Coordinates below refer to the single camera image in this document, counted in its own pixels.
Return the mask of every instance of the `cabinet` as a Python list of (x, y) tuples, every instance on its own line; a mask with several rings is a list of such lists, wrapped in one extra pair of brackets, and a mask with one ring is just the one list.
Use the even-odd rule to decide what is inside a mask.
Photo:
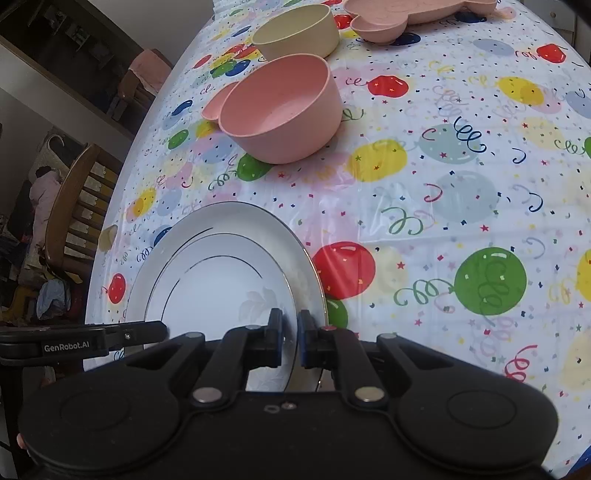
[(521, 3), (557, 31), (589, 62), (591, 27), (561, 0), (521, 0)]

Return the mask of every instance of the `screw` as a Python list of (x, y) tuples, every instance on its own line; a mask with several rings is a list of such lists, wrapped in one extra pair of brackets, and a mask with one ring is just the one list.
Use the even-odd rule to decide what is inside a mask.
[(213, 387), (201, 387), (193, 392), (193, 398), (199, 403), (212, 403), (222, 398), (222, 392)]
[(280, 408), (277, 405), (265, 405), (263, 411), (266, 411), (267, 413), (279, 413)]
[(355, 397), (366, 402), (379, 401), (385, 395), (384, 391), (378, 387), (361, 387), (355, 390)]

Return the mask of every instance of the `chair back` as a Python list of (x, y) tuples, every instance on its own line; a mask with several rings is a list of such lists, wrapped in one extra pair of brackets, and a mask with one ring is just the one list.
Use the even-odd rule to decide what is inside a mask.
[[(104, 177), (91, 171), (95, 163), (106, 168)], [(100, 231), (122, 166), (119, 160), (97, 145), (86, 147), (74, 161), (47, 222), (45, 256), (49, 267), (75, 273), (84, 281), (90, 279)], [(90, 188), (88, 184), (100, 184), (100, 189)], [(90, 200), (89, 196), (96, 198), (94, 204), (85, 201)], [(89, 212), (92, 214), (90, 219), (87, 218)], [(76, 222), (86, 225), (87, 231), (73, 228)], [(68, 234), (85, 241), (85, 245), (82, 247), (68, 241)], [(66, 253), (67, 249), (76, 255)]]

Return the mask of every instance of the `pink bowl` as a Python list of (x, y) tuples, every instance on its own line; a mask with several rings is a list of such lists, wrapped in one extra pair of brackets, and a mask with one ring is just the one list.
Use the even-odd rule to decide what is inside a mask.
[(337, 131), (343, 103), (326, 61), (294, 54), (227, 85), (203, 109), (247, 153), (284, 164), (321, 149)]

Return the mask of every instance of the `blue cloth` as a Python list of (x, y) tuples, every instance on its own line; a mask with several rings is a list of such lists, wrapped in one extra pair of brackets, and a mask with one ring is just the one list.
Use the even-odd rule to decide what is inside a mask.
[(70, 287), (59, 278), (53, 278), (41, 287), (37, 298), (37, 318), (47, 320), (63, 315), (70, 305)]

